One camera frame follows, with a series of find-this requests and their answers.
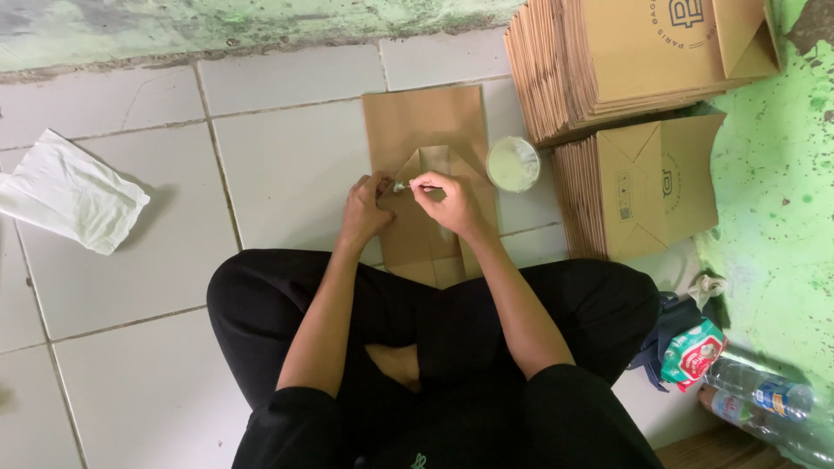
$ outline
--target green wall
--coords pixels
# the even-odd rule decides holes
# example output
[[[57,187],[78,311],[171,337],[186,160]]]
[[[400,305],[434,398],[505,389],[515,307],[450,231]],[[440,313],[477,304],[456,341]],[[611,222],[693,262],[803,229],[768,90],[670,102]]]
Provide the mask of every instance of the green wall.
[[[834,18],[830,0],[776,0],[785,70],[712,100],[720,223],[696,236],[730,282],[732,343],[834,391]]]
[[[0,72],[278,43],[457,33],[521,0],[4,0]]]

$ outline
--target plastic water bottle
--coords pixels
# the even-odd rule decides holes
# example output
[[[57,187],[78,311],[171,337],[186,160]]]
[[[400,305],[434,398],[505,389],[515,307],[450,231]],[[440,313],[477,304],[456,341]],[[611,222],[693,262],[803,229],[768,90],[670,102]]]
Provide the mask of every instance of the plastic water bottle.
[[[725,357],[712,364],[704,382],[793,421],[808,418],[814,405],[814,390],[810,386]]]
[[[792,421],[709,385],[698,391],[698,400],[721,419],[779,446],[793,458],[820,469],[834,469],[834,426],[830,421]]]

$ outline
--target foot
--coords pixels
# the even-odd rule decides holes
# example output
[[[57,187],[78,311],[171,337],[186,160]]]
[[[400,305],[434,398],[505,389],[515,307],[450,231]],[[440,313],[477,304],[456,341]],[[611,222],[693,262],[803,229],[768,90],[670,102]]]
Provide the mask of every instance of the foot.
[[[407,347],[366,345],[370,359],[388,376],[412,392],[420,392],[420,366],[417,364],[417,344]]]

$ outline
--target person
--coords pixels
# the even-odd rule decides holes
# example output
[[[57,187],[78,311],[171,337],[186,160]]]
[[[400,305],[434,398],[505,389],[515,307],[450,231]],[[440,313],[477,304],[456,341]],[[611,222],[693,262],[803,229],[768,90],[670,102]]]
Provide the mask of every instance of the person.
[[[211,279],[253,409],[233,467],[662,467],[610,389],[656,322],[651,279],[590,259],[518,270],[468,179],[437,173],[414,198],[484,278],[437,290],[362,265],[391,183],[350,190],[332,254],[244,250]]]

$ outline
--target white tile floor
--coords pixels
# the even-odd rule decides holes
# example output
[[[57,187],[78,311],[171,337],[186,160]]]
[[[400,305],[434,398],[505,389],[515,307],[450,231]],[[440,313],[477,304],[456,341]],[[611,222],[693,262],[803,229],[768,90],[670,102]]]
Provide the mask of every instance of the white tile floor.
[[[249,409],[209,326],[209,276],[240,246],[328,249],[369,171],[358,97],[461,81],[483,83],[490,141],[524,135],[497,30],[0,86],[0,169],[51,128],[151,196],[109,257],[0,217],[3,466],[229,467]],[[549,165],[498,207],[519,266],[564,258]],[[665,289],[697,271],[691,243],[634,266]],[[656,446],[713,422],[642,371],[614,389]]]

